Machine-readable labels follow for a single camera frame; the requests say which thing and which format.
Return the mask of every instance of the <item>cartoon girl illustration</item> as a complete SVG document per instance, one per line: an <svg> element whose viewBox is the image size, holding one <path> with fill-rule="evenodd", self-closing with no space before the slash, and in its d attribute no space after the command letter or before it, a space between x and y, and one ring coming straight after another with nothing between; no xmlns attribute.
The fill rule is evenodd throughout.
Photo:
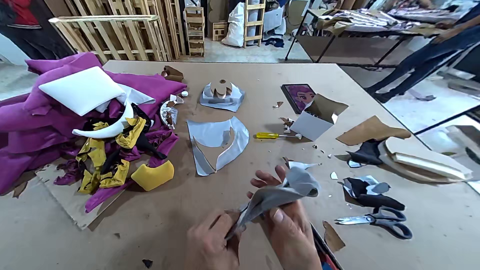
<svg viewBox="0 0 480 270"><path fill-rule="evenodd" d="M288 92L300 111L315 97L315 93L308 86L289 86Z"/></svg>

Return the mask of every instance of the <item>metal table leg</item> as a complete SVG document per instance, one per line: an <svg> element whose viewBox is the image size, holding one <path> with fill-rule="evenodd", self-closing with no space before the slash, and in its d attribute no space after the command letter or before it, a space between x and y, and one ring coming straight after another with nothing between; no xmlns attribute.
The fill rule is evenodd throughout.
<svg viewBox="0 0 480 270"><path fill-rule="evenodd" d="M307 17L307 14L308 14L308 13L309 13L309 11L307 10L307 12L305 12L305 15L303 16L303 19L301 20L301 23L300 23L300 26L299 26L299 31L300 31L301 28L303 27L303 22L305 21L305 18ZM295 40L297 39L297 35L298 35L298 32L297 32L297 34L293 37L292 44L290 45L290 48L288 49L287 55L285 56L285 61L288 60L288 55L290 54L290 51L292 50L293 44L295 44Z"/></svg>
<svg viewBox="0 0 480 270"><path fill-rule="evenodd" d="M332 38L328 41L327 43L327 46L325 47L325 49L322 51L322 53L320 54L320 56L318 57L317 61L315 61L315 63L318 63L320 62L320 59L325 55L325 53L327 52L328 48L330 47L330 45L332 44L333 40L335 39L335 35L332 35Z"/></svg>
<svg viewBox="0 0 480 270"><path fill-rule="evenodd" d="M388 52L387 52L385 55L383 55L383 56L377 61L377 63L375 63L375 65L380 64L380 62L382 62L390 53L392 53L392 51L394 51L398 46L400 46L400 44L401 44L402 42L404 42L405 40L406 40L405 36L401 36L401 37L400 37L400 40L399 40L397 43L395 43L395 45L393 45L393 46L388 50Z"/></svg>

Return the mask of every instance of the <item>yellow screwdriver handle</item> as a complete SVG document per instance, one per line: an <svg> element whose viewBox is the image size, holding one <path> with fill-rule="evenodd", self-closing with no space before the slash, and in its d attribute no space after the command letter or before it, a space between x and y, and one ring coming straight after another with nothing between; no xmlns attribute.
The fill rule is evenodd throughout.
<svg viewBox="0 0 480 270"><path fill-rule="evenodd" d="M259 132L257 133L257 139L277 139L278 134L268 133L268 132Z"/></svg>

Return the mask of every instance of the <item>white box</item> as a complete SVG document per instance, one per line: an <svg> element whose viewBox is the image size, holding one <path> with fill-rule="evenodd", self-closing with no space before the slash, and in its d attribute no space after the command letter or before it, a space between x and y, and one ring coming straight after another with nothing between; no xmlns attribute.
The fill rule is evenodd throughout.
<svg viewBox="0 0 480 270"><path fill-rule="evenodd" d="M301 112L290 130L315 141L336 122L348 105L316 94L313 101Z"/></svg>

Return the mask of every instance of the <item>screwdriver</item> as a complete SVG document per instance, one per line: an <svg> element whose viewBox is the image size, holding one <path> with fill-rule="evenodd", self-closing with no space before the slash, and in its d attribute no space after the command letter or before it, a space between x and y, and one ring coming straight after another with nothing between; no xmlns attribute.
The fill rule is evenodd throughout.
<svg viewBox="0 0 480 270"><path fill-rule="evenodd" d="M277 139L278 137L298 138L296 136L280 135L277 133L268 133L268 132L257 133L257 139Z"/></svg>

